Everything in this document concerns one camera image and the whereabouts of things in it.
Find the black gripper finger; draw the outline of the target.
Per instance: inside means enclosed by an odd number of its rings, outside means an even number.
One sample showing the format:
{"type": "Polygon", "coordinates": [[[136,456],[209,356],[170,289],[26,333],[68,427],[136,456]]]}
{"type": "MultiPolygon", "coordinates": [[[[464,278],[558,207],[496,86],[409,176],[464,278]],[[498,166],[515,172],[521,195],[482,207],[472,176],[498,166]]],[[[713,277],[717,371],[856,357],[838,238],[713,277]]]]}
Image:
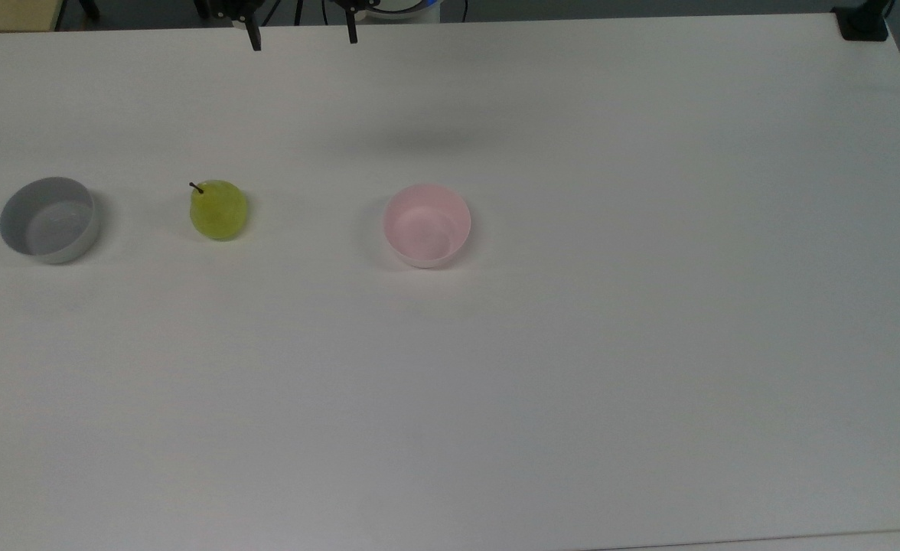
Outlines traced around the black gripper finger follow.
{"type": "Polygon", "coordinates": [[[377,7],[380,1],[376,0],[335,0],[332,1],[344,11],[347,35],[351,44],[358,43],[357,15],[363,11],[377,7]]]}
{"type": "Polygon", "coordinates": [[[264,0],[237,1],[219,0],[213,1],[213,17],[219,20],[228,20],[233,27],[244,29],[249,36],[249,41],[254,51],[262,50],[262,39],[259,25],[256,21],[256,12],[265,4],[264,0]]]}

